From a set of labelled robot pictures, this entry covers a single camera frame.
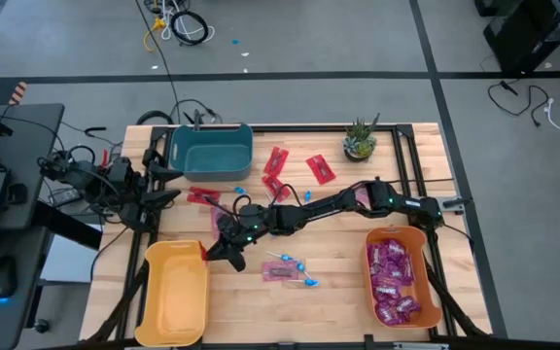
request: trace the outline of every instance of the small plant pot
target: small plant pot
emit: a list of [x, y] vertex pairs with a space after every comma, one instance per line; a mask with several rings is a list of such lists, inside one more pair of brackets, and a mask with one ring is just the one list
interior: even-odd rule
[[351, 152], [347, 151], [347, 150], [343, 150], [345, 151], [345, 156], [347, 157], [347, 159], [353, 161], [353, 162], [361, 162], [361, 161], [365, 161], [368, 159], [368, 157], [358, 157], [355, 155], [352, 155]]

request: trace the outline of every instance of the orange basket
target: orange basket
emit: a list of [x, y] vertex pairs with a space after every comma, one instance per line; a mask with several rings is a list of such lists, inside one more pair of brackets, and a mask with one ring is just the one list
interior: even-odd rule
[[168, 241], [146, 250], [150, 266], [144, 321], [135, 339], [147, 347], [194, 344], [206, 327], [209, 266], [199, 241]]
[[[367, 244], [379, 243], [385, 239], [394, 238], [401, 242], [410, 255], [412, 269], [414, 272], [414, 283], [411, 286], [402, 287], [402, 296], [412, 296], [420, 303], [421, 310], [412, 312], [409, 322], [395, 326], [388, 326], [379, 321], [375, 313], [377, 300], [372, 293], [370, 283], [370, 272], [368, 268]], [[427, 329], [435, 326], [442, 318], [442, 310], [434, 305], [427, 279], [427, 267], [423, 258], [423, 245], [427, 242], [425, 233], [416, 227], [383, 227], [375, 228], [367, 235], [367, 242], [363, 251], [363, 275], [365, 277], [365, 287], [367, 288], [367, 300], [369, 309], [373, 313], [375, 320], [384, 327], [395, 329]]]

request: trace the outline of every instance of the yellow basket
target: yellow basket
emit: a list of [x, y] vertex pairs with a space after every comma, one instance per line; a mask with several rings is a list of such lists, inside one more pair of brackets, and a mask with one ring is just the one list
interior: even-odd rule
[[144, 321], [135, 339], [147, 347], [194, 344], [206, 327], [209, 266], [199, 241], [168, 241], [146, 251], [150, 266]]

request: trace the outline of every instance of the teal plastic bin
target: teal plastic bin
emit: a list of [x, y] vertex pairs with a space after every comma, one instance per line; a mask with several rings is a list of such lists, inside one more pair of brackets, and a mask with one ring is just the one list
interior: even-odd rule
[[254, 134], [242, 124], [233, 130], [180, 126], [172, 134], [170, 165], [196, 182], [241, 181], [250, 175]]

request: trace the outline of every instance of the gray floor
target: gray floor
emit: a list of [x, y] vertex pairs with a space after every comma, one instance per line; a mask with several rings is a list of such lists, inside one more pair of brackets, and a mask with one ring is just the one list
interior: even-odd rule
[[[476, 14], [473, 1], [419, 4], [438, 71], [480, 72], [481, 65], [498, 70], [481, 34], [488, 19]], [[405, 0], [192, 0], [192, 10], [218, 33], [196, 48], [161, 43], [172, 73], [427, 69]], [[0, 77], [163, 74], [158, 55], [142, 46], [144, 32], [132, 2], [9, 0], [0, 17]], [[560, 70], [560, 48], [546, 62], [550, 70]], [[497, 82], [442, 81], [442, 86], [508, 335], [560, 341], [560, 131], [542, 111], [541, 128], [528, 114], [513, 119], [500, 111], [486, 94]], [[520, 98], [499, 89], [495, 98], [521, 109], [530, 84], [556, 100], [553, 117], [560, 123], [560, 79], [522, 81], [514, 85]], [[376, 112], [382, 122], [440, 121], [428, 80], [197, 82], [177, 83], [176, 89], [181, 99], [201, 99], [226, 122], [349, 122]], [[173, 97], [165, 83], [30, 85], [23, 103], [42, 102], [63, 103], [66, 122], [107, 126], [105, 136], [119, 140], [144, 112], [169, 111]], [[66, 146], [107, 146], [65, 126], [60, 135]], [[63, 300], [60, 292], [45, 303]], [[70, 293], [76, 297], [67, 302], [75, 307], [67, 312], [81, 320], [87, 290]], [[24, 334], [21, 346], [70, 343], [79, 325], [58, 320], [62, 326], [44, 335], [49, 338]]]

